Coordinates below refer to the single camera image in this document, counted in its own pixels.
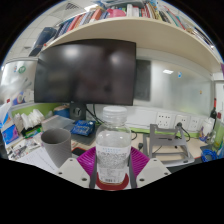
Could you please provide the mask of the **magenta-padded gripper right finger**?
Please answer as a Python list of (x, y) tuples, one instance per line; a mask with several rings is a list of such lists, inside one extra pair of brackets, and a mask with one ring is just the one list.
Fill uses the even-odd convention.
[(141, 188), (170, 174), (159, 159), (150, 159), (139, 150), (131, 148), (129, 178), (132, 189)]

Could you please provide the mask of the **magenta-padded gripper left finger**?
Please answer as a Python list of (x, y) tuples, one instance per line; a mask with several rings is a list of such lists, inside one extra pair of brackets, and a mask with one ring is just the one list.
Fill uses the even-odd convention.
[(68, 158), (56, 175), (83, 188), (96, 186), (96, 150), (91, 148), (78, 158)]

